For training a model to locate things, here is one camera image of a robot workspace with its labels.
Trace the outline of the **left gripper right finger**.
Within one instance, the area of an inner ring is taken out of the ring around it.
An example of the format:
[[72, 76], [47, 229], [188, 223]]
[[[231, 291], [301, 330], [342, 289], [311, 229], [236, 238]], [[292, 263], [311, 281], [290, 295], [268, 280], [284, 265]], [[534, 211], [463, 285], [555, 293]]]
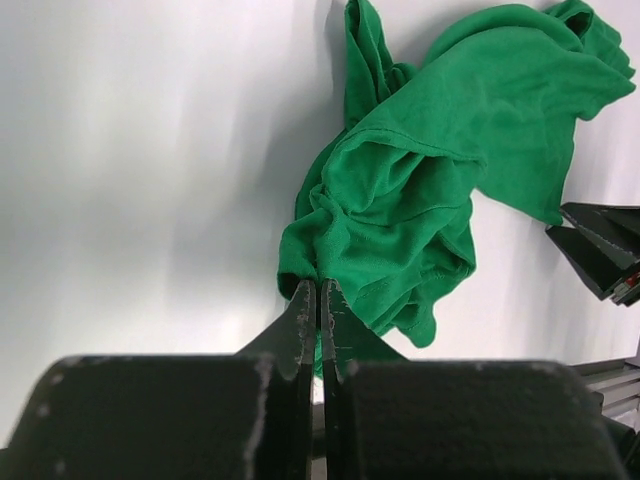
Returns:
[[384, 342], [355, 315], [339, 283], [323, 282], [319, 300], [319, 332], [324, 384], [325, 454], [327, 477], [343, 479], [345, 444], [353, 431], [346, 419], [347, 400], [344, 381], [352, 363], [400, 362], [406, 358]]

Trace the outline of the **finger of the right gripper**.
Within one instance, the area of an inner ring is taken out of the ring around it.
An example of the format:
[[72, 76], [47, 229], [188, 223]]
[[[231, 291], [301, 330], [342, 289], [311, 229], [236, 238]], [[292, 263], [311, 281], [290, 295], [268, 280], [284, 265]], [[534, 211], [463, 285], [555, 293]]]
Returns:
[[639, 298], [639, 208], [568, 202], [548, 237], [600, 300]]

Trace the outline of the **green t shirt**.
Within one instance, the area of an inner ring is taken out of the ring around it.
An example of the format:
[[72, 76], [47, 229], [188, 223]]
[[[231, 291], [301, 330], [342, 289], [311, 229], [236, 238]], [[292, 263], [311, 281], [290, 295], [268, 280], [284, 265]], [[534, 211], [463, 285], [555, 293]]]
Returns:
[[620, 33], [582, 1], [508, 4], [397, 63], [367, 1], [344, 11], [344, 128], [312, 164], [277, 283], [337, 281], [377, 335], [436, 335], [434, 305], [475, 270], [471, 195], [558, 225], [578, 121], [634, 91]]

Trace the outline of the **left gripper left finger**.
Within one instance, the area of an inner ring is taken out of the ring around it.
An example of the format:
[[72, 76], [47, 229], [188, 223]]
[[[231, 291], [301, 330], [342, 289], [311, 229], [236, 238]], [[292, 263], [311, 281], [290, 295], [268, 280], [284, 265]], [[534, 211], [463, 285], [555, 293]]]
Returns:
[[284, 312], [237, 353], [259, 376], [247, 479], [310, 477], [315, 347], [316, 287], [302, 280]]

